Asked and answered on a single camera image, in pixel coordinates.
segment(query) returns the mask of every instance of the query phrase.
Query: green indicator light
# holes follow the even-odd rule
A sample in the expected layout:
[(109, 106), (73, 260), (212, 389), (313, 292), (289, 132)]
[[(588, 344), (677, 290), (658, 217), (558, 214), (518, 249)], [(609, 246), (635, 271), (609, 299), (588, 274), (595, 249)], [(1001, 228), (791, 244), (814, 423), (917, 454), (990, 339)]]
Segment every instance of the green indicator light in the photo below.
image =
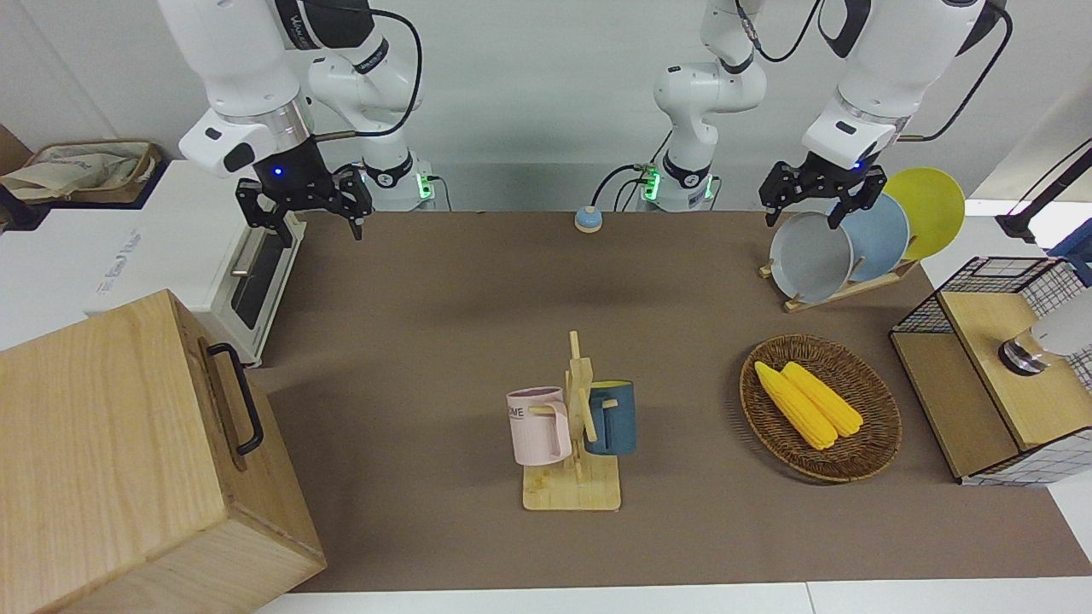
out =
[(417, 174), (417, 192), (420, 194), (420, 200), (432, 198), (432, 186), (428, 182), (428, 178), (419, 173)]
[(644, 200), (654, 202), (660, 193), (660, 172), (655, 168), (649, 172), (649, 178), (644, 180)]

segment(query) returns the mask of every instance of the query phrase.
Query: black cable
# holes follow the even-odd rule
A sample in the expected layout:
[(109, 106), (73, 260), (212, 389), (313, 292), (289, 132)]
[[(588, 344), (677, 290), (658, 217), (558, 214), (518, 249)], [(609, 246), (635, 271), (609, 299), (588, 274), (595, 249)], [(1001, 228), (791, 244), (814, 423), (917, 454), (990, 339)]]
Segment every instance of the black cable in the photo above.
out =
[(443, 199), (448, 201), (448, 211), (454, 211), (454, 209), (451, 208), (451, 190), (448, 189), (448, 180), (439, 175), (429, 175), (428, 180), (443, 184)]
[(816, 13), (819, 12), (819, 7), (823, 3), (823, 1), (824, 0), (816, 0), (816, 3), (811, 5), (811, 12), (808, 13), (808, 19), (804, 22), (804, 27), (800, 28), (800, 34), (796, 37), (796, 43), (793, 43), (793, 47), (788, 50), (788, 52), (780, 58), (772, 58), (767, 55), (765, 49), (762, 49), (762, 43), (758, 39), (758, 31), (755, 29), (755, 23), (751, 22), (750, 17), (747, 15), (747, 11), (745, 11), (743, 4), (739, 3), (739, 0), (736, 0), (736, 11), (739, 13), (739, 19), (744, 21), (744, 29), (747, 32), (747, 37), (750, 38), (751, 45), (755, 46), (755, 50), (758, 51), (760, 56), (765, 58), (767, 61), (778, 63), (793, 57), (796, 49), (800, 47), (800, 43), (803, 43), (804, 37), (807, 36), (808, 27), (811, 26), (811, 22), (815, 20)]
[(710, 182), (716, 181), (716, 191), (713, 192), (713, 202), (709, 205), (709, 210), (712, 211), (716, 206), (716, 199), (721, 196), (721, 188), (724, 187), (724, 180), (721, 179), (720, 175), (714, 175)]
[(1040, 184), (1042, 184), (1043, 181), (1045, 181), (1046, 178), (1049, 177), (1051, 175), (1053, 175), (1054, 172), (1057, 170), (1059, 166), (1061, 166), (1063, 164), (1065, 164), (1069, 158), (1071, 158), (1075, 155), (1077, 155), (1077, 152), (1083, 150), (1089, 144), (1092, 144), (1092, 138), (1085, 139), (1084, 142), (1082, 142), (1081, 144), (1077, 145), (1077, 147), (1073, 151), (1071, 151), (1068, 154), (1066, 154), (1066, 157), (1059, 160), (1057, 164), (1055, 164), (1054, 166), (1051, 167), (1049, 170), (1047, 170), (1046, 173), (1044, 173), (1043, 176), (1040, 177), (1037, 181), (1035, 181), (1035, 185), (1033, 185), (1032, 187), (1028, 188), (1028, 191), (1024, 192), (1024, 196), (1020, 197), (1020, 200), (1018, 200), (1017, 203), (1012, 205), (1012, 209), (1009, 210), (1008, 214), (1012, 215), (1012, 212), (1016, 211), (1017, 208), (1020, 206), (1020, 203), (1023, 202), (1024, 200), (1026, 200), (1028, 197), (1031, 196), (1031, 193), (1033, 191), (1035, 191), (1035, 188), (1037, 188), (1040, 186)]
[[(667, 131), (667, 134), (664, 135), (663, 142), (661, 142), (660, 146), (656, 147), (656, 153), (652, 154), (652, 157), (649, 158), (649, 164), (655, 164), (656, 163), (656, 156), (660, 155), (660, 152), (664, 151), (665, 146), (667, 146), (667, 141), (670, 140), (673, 132), (674, 132), (674, 130), (668, 130)], [(645, 175), (645, 173), (642, 172), (640, 178), (644, 179), (644, 175)], [(621, 206), (622, 211), (626, 211), (626, 209), (629, 206), (629, 201), (633, 200), (633, 194), (634, 193), (637, 193), (637, 186), (633, 186), (633, 189), (629, 191), (629, 196), (626, 197), (626, 204), (624, 204)]]
[[(304, 3), (313, 4), (316, 7), (320, 7), (323, 9), (335, 9), (341, 11), (349, 11), (354, 13), (360, 13), (366, 10), (366, 9), (356, 9), (353, 7), (339, 7), (336, 4), (327, 4), (325, 2), (316, 2), (314, 0), (304, 0)], [(411, 22), (410, 20), (397, 13), (392, 13), (390, 11), (384, 11), (382, 9), (367, 9), (367, 11), (371, 13), (372, 16), (391, 19), (405, 25), (407, 28), (410, 28), (410, 33), (413, 34), (413, 42), (414, 45), (417, 47), (417, 68), (414, 71), (413, 91), (410, 93), (410, 104), (406, 106), (406, 110), (405, 113), (402, 114), (402, 117), (399, 118), (397, 122), (395, 122), (394, 126), (385, 130), (378, 130), (375, 132), (358, 132), (356, 130), (352, 131), (354, 137), (385, 137), (388, 134), (393, 134), (394, 132), (397, 132), (399, 129), (405, 126), (406, 121), (410, 119), (410, 115), (413, 113), (414, 105), (417, 104), (417, 94), (420, 92), (420, 73), (425, 62), (425, 50), (420, 43), (420, 33), (417, 32), (416, 27), (414, 27), (413, 22)], [(316, 135), (316, 138), (320, 142), (331, 140), (331, 139), (321, 139), (321, 137), (322, 134)]]
[(360, 169), (360, 167), (357, 166), (357, 163), (349, 162), (348, 164), (343, 164), (343, 165), (339, 166), (337, 170), (334, 170), (333, 174), (334, 175), (341, 175), (343, 172), (348, 170), (349, 168), (356, 168), (357, 170)]
[[(630, 179), (629, 181), (624, 182), (621, 187), (618, 188), (618, 193), (615, 194), (615, 206), (612, 211), (618, 211), (618, 201), (621, 199), (621, 193), (626, 191), (626, 186), (633, 185), (633, 189), (637, 190), (637, 185), (643, 181), (644, 179), (638, 177), (637, 179)], [(626, 208), (622, 206), (621, 210), (626, 211)]]
[(994, 51), (994, 57), (989, 58), (989, 63), (987, 63), (986, 68), (983, 69), (982, 74), (978, 75), (978, 80), (974, 82), (974, 85), (971, 86), (971, 91), (966, 93), (966, 96), (963, 98), (963, 102), (960, 103), (959, 107), (956, 109), (956, 113), (953, 113), (952, 116), (948, 118), (948, 121), (940, 127), (940, 130), (937, 130), (936, 132), (929, 134), (928, 137), (923, 137), (921, 134), (904, 134), (902, 137), (899, 137), (899, 141), (910, 142), (910, 143), (927, 143), (929, 141), (936, 141), (938, 138), (940, 138), (941, 134), (947, 132), (948, 129), (951, 128), (952, 123), (956, 123), (956, 120), (959, 119), (959, 116), (963, 113), (963, 109), (966, 108), (966, 105), (971, 103), (971, 98), (974, 97), (974, 94), (978, 91), (978, 87), (982, 85), (982, 82), (986, 80), (986, 76), (989, 74), (989, 71), (994, 69), (994, 64), (997, 63), (997, 60), (1001, 57), (1001, 54), (1005, 52), (1005, 48), (1009, 46), (1009, 39), (1012, 38), (1012, 15), (1010, 15), (1009, 12), (1002, 9), (1001, 7), (998, 7), (997, 4), (994, 4), (992, 2), (987, 2), (986, 7), (997, 11), (997, 14), (999, 14), (1001, 16), (1001, 20), (1005, 21), (1005, 38), (1001, 39), (1001, 44), (998, 45), (997, 50)]
[(619, 166), (618, 168), (615, 168), (614, 170), (608, 173), (607, 176), (604, 177), (602, 181), (600, 181), (600, 187), (595, 188), (595, 196), (592, 197), (592, 206), (595, 206), (595, 203), (600, 200), (600, 193), (603, 191), (603, 188), (605, 188), (607, 182), (610, 179), (614, 179), (616, 175), (618, 175), (619, 173), (625, 173), (627, 170), (642, 170), (643, 168), (644, 167), (641, 166), (640, 164), (627, 164), (624, 166)]

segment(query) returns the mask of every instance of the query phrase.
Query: mug handle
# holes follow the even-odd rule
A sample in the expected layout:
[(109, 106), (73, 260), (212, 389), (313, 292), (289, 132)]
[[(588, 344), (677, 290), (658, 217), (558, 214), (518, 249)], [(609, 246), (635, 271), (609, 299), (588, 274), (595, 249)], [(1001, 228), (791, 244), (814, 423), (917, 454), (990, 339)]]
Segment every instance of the mug handle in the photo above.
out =
[(569, 454), (561, 453), (561, 444), (569, 439), (569, 414), (565, 403), (559, 401), (545, 401), (542, 405), (531, 408), (531, 413), (535, 415), (553, 415), (554, 427), (557, 429), (557, 437), (550, 446), (554, 462), (568, 458)]

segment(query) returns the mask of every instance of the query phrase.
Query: wicker basket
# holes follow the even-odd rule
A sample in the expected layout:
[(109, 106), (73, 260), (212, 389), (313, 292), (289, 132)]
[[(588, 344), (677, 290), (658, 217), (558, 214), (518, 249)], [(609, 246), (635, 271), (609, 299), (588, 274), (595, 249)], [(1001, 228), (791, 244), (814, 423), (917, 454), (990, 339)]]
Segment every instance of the wicker basket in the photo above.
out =
[[(816, 450), (782, 415), (762, 390), (755, 363), (781, 369), (795, 361), (827, 382), (865, 418), (855, 435), (839, 437), (826, 450)], [(879, 375), (842, 345), (806, 334), (775, 336), (758, 345), (739, 377), (744, 414), (773, 456), (796, 471), (823, 482), (853, 482), (886, 469), (899, 452), (902, 421), (894, 397)]]

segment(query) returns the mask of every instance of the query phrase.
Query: corn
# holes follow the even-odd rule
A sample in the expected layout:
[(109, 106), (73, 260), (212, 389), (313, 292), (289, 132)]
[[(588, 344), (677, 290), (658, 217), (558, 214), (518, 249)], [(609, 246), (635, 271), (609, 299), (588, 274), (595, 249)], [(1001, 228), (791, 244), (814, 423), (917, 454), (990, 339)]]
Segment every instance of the corn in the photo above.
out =
[(834, 445), (838, 432), (819, 409), (808, 398), (796, 389), (785, 376), (762, 362), (755, 363), (755, 370), (762, 388), (778, 405), (781, 413), (788, 418), (793, 428), (804, 437), (809, 446), (824, 450)]
[(793, 386), (798, 388), (805, 397), (819, 408), (822, 415), (827, 416), (827, 420), (834, 425), (834, 429), (838, 430), (839, 435), (848, 437), (860, 430), (860, 425), (865, 423), (865, 418), (860, 417), (857, 410), (854, 410), (853, 406), (845, 402), (845, 399), (839, 397), (838, 392), (831, 390), (829, 386), (812, 375), (811, 371), (796, 363), (788, 363), (785, 365), (785, 368), (781, 369), (781, 375), (785, 376)]

